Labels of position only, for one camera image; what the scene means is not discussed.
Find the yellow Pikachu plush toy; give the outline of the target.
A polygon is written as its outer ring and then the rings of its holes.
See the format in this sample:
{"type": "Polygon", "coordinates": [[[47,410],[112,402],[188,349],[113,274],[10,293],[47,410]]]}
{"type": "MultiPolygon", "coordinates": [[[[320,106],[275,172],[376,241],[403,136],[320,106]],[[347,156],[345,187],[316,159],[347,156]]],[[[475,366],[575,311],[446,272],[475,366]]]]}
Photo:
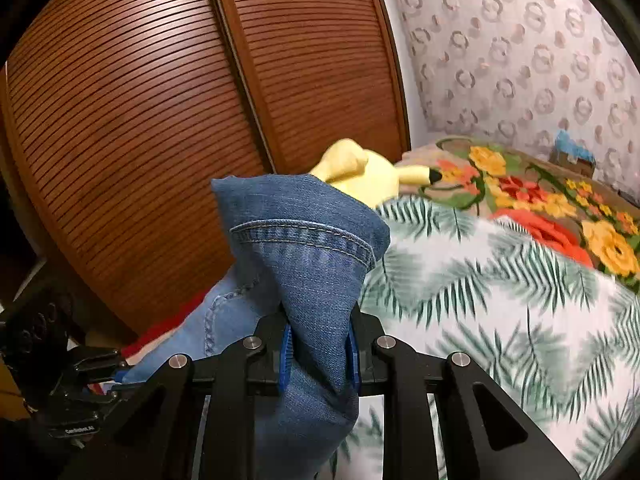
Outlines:
{"type": "Polygon", "coordinates": [[[333,143],[310,174],[374,209],[399,195],[401,185],[430,186],[442,173],[427,166],[395,167],[352,139],[333,143]]]}

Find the white green palm-leaf bedsheet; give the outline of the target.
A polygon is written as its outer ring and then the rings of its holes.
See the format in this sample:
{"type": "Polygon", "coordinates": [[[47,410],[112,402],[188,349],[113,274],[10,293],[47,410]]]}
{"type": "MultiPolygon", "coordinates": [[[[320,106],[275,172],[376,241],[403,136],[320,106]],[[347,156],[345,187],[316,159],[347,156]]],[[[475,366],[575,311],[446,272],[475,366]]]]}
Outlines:
{"type": "Polygon", "coordinates": [[[361,309],[420,352],[468,354],[582,478],[609,474],[639,426],[638,297],[508,218],[415,195],[378,214],[390,247],[361,309]]]}

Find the blue denim pants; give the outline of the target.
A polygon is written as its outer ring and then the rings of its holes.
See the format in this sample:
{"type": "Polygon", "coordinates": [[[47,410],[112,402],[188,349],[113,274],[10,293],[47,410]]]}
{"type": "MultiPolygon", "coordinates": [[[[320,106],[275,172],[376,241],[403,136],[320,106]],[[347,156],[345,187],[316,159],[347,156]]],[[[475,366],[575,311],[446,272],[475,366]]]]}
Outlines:
{"type": "Polygon", "coordinates": [[[310,479],[358,417],[347,375],[350,312],[390,230],[373,209],[310,174],[226,177],[212,189],[235,262],[125,382],[144,382],[176,353],[216,356],[285,310],[291,379],[280,396],[256,402],[257,475],[310,479]]]}

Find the patterned sheer circle curtain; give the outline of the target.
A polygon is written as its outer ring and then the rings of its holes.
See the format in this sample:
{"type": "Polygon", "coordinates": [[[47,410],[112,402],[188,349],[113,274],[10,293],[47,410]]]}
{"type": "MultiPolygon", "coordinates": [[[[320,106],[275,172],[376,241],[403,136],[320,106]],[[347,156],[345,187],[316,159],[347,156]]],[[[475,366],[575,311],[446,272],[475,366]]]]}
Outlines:
{"type": "Polygon", "coordinates": [[[472,136],[540,159],[561,129],[639,193],[639,58],[592,0],[384,0],[413,146],[472,136]]]}

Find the cardboard box with blue cloth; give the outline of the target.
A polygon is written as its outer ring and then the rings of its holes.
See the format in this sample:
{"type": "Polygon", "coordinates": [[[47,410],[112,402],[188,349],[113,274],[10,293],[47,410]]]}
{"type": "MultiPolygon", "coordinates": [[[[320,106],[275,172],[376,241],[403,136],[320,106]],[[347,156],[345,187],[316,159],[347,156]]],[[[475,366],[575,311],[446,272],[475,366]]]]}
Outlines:
{"type": "Polygon", "coordinates": [[[597,167],[594,155],[575,142],[564,129],[555,137],[550,162],[587,178],[593,177],[597,167]]]}

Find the floral brown blanket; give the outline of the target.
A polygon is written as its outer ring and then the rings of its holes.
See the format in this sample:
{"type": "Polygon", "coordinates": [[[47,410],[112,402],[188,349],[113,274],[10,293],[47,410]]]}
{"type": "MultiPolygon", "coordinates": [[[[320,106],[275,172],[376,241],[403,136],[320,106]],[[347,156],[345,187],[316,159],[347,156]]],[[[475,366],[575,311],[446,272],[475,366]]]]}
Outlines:
{"type": "Polygon", "coordinates": [[[612,188],[514,148],[445,138],[402,155],[401,166],[442,174],[409,193],[487,219],[516,222],[535,240],[639,292],[639,207],[612,188]]]}

